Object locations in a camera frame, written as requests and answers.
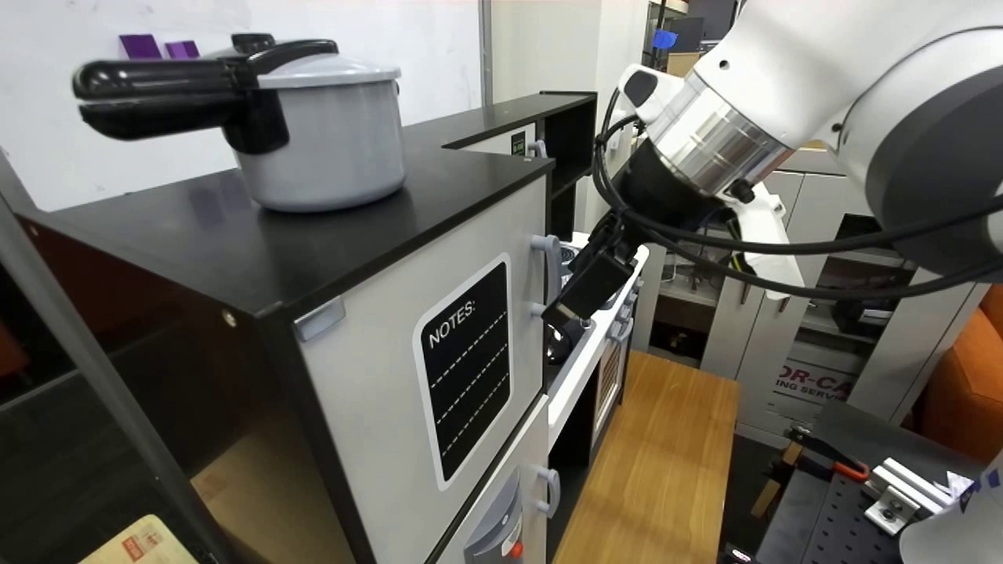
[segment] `pressure cooker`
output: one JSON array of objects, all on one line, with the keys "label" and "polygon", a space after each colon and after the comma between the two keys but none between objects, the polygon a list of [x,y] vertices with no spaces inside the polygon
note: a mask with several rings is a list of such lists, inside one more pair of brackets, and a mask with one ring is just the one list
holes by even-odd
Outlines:
[{"label": "pressure cooker", "polygon": [[404,184],[395,78],[336,42],[236,34],[204,61],[84,62],[73,92],[82,121],[118,141],[218,126],[259,208],[317,214]]}]

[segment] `orange object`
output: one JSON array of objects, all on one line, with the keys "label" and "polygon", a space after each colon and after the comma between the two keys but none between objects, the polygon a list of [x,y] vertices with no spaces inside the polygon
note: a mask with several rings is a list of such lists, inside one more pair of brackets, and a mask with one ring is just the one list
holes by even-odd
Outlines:
[{"label": "orange object", "polygon": [[995,288],[973,313],[956,345],[937,365],[919,408],[919,433],[970,455],[995,460],[1003,453],[1003,288]]},{"label": "orange object", "polygon": [[519,561],[527,555],[522,544],[514,544],[504,559]]},{"label": "orange object", "polygon": [[29,366],[22,345],[0,327],[0,379],[17,377]]}]

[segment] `pressure cooker lid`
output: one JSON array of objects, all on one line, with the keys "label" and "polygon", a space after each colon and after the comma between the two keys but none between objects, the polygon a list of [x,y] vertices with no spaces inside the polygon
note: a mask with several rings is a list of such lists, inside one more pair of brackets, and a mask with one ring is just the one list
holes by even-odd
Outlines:
[{"label": "pressure cooker lid", "polygon": [[363,61],[348,61],[339,55],[317,55],[305,61],[293,61],[265,75],[258,75],[259,92],[281,88],[339,88],[339,85],[371,85],[371,81],[395,81],[400,71],[395,67],[377,67]]}]

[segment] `wooden floor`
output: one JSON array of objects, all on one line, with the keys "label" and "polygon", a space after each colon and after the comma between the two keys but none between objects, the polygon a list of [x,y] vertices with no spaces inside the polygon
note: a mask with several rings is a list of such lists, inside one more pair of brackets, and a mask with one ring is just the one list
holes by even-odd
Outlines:
[{"label": "wooden floor", "polygon": [[738,382],[633,351],[554,561],[717,561],[738,408]]}]

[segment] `purple object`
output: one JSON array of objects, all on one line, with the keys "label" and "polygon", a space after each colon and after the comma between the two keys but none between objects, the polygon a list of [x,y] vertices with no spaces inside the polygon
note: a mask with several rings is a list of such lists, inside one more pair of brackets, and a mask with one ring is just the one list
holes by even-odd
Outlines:
[{"label": "purple object", "polygon": [[165,61],[199,61],[199,44],[194,42],[170,42],[162,44]]},{"label": "purple object", "polygon": [[118,34],[129,61],[162,61],[153,34]]}]

